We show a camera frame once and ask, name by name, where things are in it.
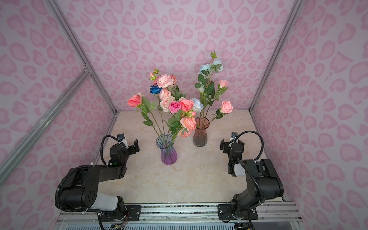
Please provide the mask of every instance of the peach rose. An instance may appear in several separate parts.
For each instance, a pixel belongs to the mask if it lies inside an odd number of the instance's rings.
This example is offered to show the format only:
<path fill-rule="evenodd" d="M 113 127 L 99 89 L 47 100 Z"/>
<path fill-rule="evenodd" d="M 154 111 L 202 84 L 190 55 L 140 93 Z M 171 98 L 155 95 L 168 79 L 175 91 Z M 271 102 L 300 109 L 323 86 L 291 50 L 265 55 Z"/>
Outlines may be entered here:
<path fill-rule="evenodd" d="M 134 96 L 128 100 L 128 105 L 130 105 L 131 108 L 139 106 L 142 103 L 142 96 L 142 93 L 134 94 Z"/>
<path fill-rule="evenodd" d="M 228 114 L 228 113 L 231 113 L 232 110 L 233 110 L 233 106 L 231 105 L 230 102 L 228 102 L 228 101 L 223 101 L 222 102 L 221 109 L 220 109 L 221 113 Z"/>
<path fill-rule="evenodd" d="M 188 137 L 191 133 L 192 133 L 192 131 L 185 132 L 184 130 L 181 130 L 180 131 L 180 136 L 185 138 L 185 137 Z"/>
<path fill-rule="evenodd" d="M 181 104 L 181 110 L 182 111 L 187 112 L 187 111 L 191 110 L 192 107 L 193 107 L 194 101 L 192 101 L 192 100 L 188 100 L 186 98 L 179 98 L 178 101 Z"/>
<path fill-rule="evenodd" d="M 160 99 L 162 100 L 164 97 L 171 96 L 171 92 L 168 89 L 163 88 L 160 92 Z"/>
<path fill-rule="evenodd" d="M 167 97 L 164 97 L 162 99 L 162 101 L 160 102 L 160 106 L 161 108 L 163 109 L 164 112 L 169 112 L 170 109 L 169 109 L 169 105 L 175 101 L 175 98 L 173 96 L 167 96 Z"/>
<path fill-rule="evenodd" d="M 197 127 L 197 122 L 195 121 L 194 117 L 183 117 L 180 119 L 180 123 L 189 131 L 193 131 Z"/>
<path fill-rule="evenodd" d="M 224 86 L 228 86 L 229 82 L 227 80 L 221 80 L 219 81 L 220 84 L 220 88 L 224 87 Z"/>
<path fill-rule="evenodd" d="M 167 88 L 174 83 L 174 79 L 170 74 L 163 74 L 156 78 L 157 86 L 160 88 Z"/>

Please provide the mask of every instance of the glass vase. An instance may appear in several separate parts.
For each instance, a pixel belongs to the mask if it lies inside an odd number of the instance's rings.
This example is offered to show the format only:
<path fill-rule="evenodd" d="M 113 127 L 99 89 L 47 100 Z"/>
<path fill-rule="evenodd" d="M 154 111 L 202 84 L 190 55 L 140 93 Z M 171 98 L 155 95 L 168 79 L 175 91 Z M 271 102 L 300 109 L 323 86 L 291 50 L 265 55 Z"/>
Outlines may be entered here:
<path fill-rule="evenodd" d="M 161 161 L 165 165 L 172 165 L 178 159 L 178 155 L 174 149 L 174 141 L 171 140 L 173 136 L 171 134 L 162 134 L 157 137 L 156 145 L 161 149 Z"/>
<path fill-rule="evenodd" d="M 193 144 L 198 147 L 203 147 L 207 144 L 209 120 L 205 117 L 197 117 L 195 121 L 197 122 L 197 127 L 193 136 Z"/>

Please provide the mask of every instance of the hot pink rose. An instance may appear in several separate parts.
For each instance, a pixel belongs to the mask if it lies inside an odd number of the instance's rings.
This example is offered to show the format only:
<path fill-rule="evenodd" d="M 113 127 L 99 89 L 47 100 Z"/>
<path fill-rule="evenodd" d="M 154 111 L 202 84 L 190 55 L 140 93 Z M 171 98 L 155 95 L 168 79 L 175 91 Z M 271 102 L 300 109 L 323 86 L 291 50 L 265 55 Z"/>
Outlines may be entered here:
<path fill-rule="evenodd" d="M 162 100 L 164 97 L 171 96 L 171 92 L 168 89 L 162 89 L 160 92 L 160 99 Z"/>
<path fill-rule="evenodd" d="M 224 87 L 224 86 L 228 86 L 229 82 L 227 80 L 221 80 L 219 81 L 220 84 L 220 88 Z"/>
<path fill-rule="evenodd" d="M 170 74 L 163 74 L 156 78 L 157 86 L 160 88 L 167 88 L 174 83 L 174 79 Z"/>
<path fill-rule="evenodd" d="M 181 109 L 181 104 L 179 102 L 172 102 L 169 105 L 169 109 L 171 113 L 177 113 Z"/>
<path fill-rule="evenodd" d="M 191 133 L 192 133 L 192 131 L 185 132 L 184 130 L 181 130 L 180 131 L 180 136 L 185 138 L 185 137 L 188 137 Z"/>
<path fill-rule="evenodd" d="M 195 121 L 194 117 L 183 117 L 180 119 L 180 123 L 189 131 L 193 131 L 197 127 L 197 122 Z"/>
<path fill-rule="evenodd" d="M 134 96 L 128 100 L 128 105 L 130 105 L 131 108 L 137 107 L 142 103 L 142 94 L 137 93 L 134 94 Z"/>
<path fill-rule="evenodd" d="M 221 104 L 221 109 L 220 112 L 221 113 L 231 113 L 233 110 L 233 106 L 231 105 L 230 102 L 228 101 L 223 101 Z"/>
<path fill-rule="evenodd" d="M 194 101 L 180 98 L 179 103 L 181 104 L 181 110 L 187 112 L 192 109 Z"/>

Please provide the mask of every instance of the pink patterned wallpaper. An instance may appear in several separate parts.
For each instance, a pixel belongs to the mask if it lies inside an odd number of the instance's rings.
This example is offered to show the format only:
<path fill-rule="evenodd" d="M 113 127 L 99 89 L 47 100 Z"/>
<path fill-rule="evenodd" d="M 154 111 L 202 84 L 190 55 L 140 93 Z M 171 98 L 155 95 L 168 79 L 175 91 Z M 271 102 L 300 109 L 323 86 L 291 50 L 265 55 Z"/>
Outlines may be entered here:
<path fill-rule="evenodd" d="M 88 78 L 0 188 L 0 229 L 52 229 L 56 187 L 71 167 L 92 161 L 111 118 Z"/>
<path fill-rule="evenodd" d="M 0 164 L 84 67 L 42 0 L 0 2 Z"/>
<path fill-rule="evenodd" d="M 255 119 L 308 229 L 368 229 L 368 1 L 306 2 Z"/>
<path fill-rule="evenodd" d="M 222 98 L 249 108 L 294 0 L 59 0 L 118 109 L 137 91 L 149 95 L 149 72 L 175 74 L 187 97 L 199 67 L 217 51 L 229 81 Z"/>

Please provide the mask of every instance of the bouquet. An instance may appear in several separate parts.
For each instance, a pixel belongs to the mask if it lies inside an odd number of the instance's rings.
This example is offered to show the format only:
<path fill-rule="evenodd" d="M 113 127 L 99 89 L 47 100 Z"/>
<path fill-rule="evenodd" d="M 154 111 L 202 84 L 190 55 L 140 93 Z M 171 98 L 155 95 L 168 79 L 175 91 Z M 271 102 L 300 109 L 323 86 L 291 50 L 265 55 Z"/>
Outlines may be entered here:
<path fill-rule="evenodd" d="M 165 134 L 162 112 L 172 114 L 172 117 L 167 121 L 165 120 L 165 123 L 168 126 L 167 133 L 170 132 L 173 137 L 169 143 L 162 140 L 163 143 L 167 143 L 167 147 L 170 147 L 178 134 L 180 134 L 181 137 L 188 137 L 191 132 L 196 129 L 197 123 L 194 116 L 197 112 L 201 112 L 202 109 L 197 107 L 198 102 L 192 99 L 186 99 L 186 95 L 180 91 L 176 84 L 177 79 L 174 75 L 160 74 L 158 69 L 154 69 L 154 71 L 150 73 L 150 79 L 153 81 L 150 92 L 157 98 L 158 103 L 156 101 L 151 102 L 143 97 L 141 93 L 137 93 L 128 100 L 128 105 L 132 108 L 136 107 L 137 110 L 140 109 L 145 119 L 143 124 L 151 126 L 156 134 L 162 138 L 165 138 L 165 135 L 162 136 L 162 134 Z M 157 109 L 161 115 L 162 130 L 152 113 L 155 109 Z"/>
<path fill-rule="evenodd" d="M 229 84 L 226 80 L 220 80 L 215 89 L 215 83 L 212 80 L 214 74 L 218 74 L 223 70 L 222 62 L 216 56 L 216 52 L 211 52 L 211 61 L 209 64 L 202 65 L 199 69 L 198 74 L 198 83 L 195 84 L 195 87 L 198 89 L 200 93 L 200 103 L 203 106 L 203 110 L 199 115 L 199 126 L 201 125 L 201 120 L 204 121 L 207 117 L 209 108 L 213 105 L 213 102 L 216 100 L 220 100 L 220 96 L 223 95 L 227 91 L 227 86 Z M 231 113 L 233 110 L 233 106 L 230 101 L 223 101 L 221 107 L 215 112 L 212 117 L 214 119 L 221 119 L 224 115 Z"/>

